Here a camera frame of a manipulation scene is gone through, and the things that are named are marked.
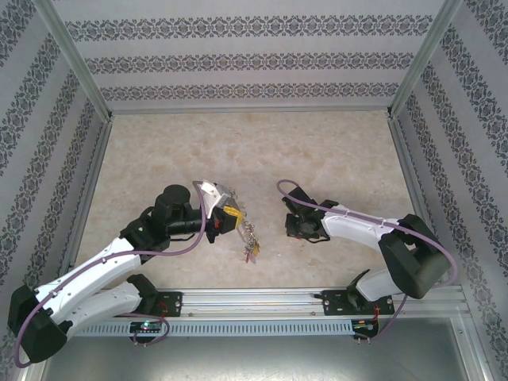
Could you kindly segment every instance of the enclosure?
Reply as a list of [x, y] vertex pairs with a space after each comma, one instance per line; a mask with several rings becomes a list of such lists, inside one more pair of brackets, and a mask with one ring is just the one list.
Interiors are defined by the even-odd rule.
[[[194, 206], [193, 180], [232, 188], [260, 253], [245, 263], [225, 234], [115, 279], [183, 292], [174, 337], [153, 348], [111, 317], [20, 371], [4, 308], [0, 378], [508, 379], [507, 6], [2, 0], [2, 306], [101, 252], [171, 184]], [[318, 203], [420, 216], [456, 284], [357, 347], [340, 328], [351, 320], [310, 296], [383, 257], [287, 237], [280, 179]]]

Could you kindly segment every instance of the damask pattern wall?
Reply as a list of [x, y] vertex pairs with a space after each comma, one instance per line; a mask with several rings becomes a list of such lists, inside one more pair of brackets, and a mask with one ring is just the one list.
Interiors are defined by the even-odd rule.
[[495, 379], [508, 379], [507, 27], [508, 1], [465, 1], [398, 116]]
[[443, 0], [56, 0], [113, 111], [389, 106]]
[[0, 380], [12, 292], [54, 279], [103, 121], [29, 0], [0, 1]]

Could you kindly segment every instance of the marble floor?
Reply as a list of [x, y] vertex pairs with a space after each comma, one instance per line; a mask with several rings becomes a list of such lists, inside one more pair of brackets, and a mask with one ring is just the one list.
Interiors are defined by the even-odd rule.
[[260, 239], [257, 264], [245, 263], [232, 232], [134, 272], [156, 287], [337, 287], [383, 266], [380, 254], [352, 241], [286, 237], [279, 179], [298, 182], [317, 202], [328, 198], [380, 217], [412, 212], [383, 111], [118, 116], [77, 263], [107, 246], [167, 185], [188, 187], [197, 207], [191, 181], [200, 179], [237, 191]]

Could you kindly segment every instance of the beige floor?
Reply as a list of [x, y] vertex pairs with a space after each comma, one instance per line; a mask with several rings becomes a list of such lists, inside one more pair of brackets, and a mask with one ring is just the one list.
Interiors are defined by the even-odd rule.
[[380, 254], [355, 242], [286, 237], [287, 210], [275, 188], [282, 178], [297, 181], [318, 202], [329, 198], [380, 217], [412, 211], [381, 111], [122, 116], [114, 120], [78, 264], [108, 245], [167, 185], [192, 189], [192, 180], [208, 179], [237, 190], [262, 246], [257, 264], [245, 263], [243, 244], [230, 233], [135, 271], [157, 287], [344, 286], [383, 265]]

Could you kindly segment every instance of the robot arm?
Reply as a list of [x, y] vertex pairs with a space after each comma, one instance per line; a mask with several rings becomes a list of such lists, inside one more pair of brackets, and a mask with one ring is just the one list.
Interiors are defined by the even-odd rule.
[[[300, 187], [293, 189], [289, 195], [317, 205]], [[433, 246], [385, 225], [379, 225], [381, 219], [378, 217], [352, 212], [330, 200], [325, 200], [321, 206], [339, 210], [340, 214], [302, 206], [287, 197], [283, 198], [283, 202], [291, 212], [286, 217], [289, 237], [302, 238], [311, 243], [329, 241], [330, 237], [348, 238], [373, 248], [383, 256], [387, 268], [381, 271], [366, 271], [350, 286], [353, 293], [350, 296], [358, 305], [361, 305], [362, 299], [374, 302], [383, 296], [400, 293], [411, 298], [423, 298], [450, 268], [448, 259]], [[386, 219], [384, 223], [386, 222], [437, 241], [423, 220], [413, 214], [400, 220]]]
[[[227, 188], [207, 181], [203, 181], [200, 187], [206, 208], [206, 237], [214, 243], [216, 236], [236, 228], [237, 217], [228, 214], [229, 209], [224, 208], [231, 197]], [[33, 363], [46, 360], [58, 352], [68, 338], [97, 321], [131, 312], [154, 313], [158, 292], [143, 275], [132, 275], [114, 289], [98, 291], [152, 258], [150, 255], [138, 255], [136, 251], [162, 252], [175, 240], [173, 236], [200, 231], [202, 212], [192, 209], [190, 197], [187, 188], [170, 185], [157, 197], [154, 206], [130, 222], [120, 236], [99, 254], [33, 291], [23, 285], [13, 292], [8, 326], [18, 335], [21, 325], [39, 302], [77, 271], [103, 259], [101, 264], [90, 268], [86, 276], [77, 277], [62, 291], [54, 293], [30, 321], [21, 345]], [[106, 260], [111, 254], [131, 251], [132, 255]]]

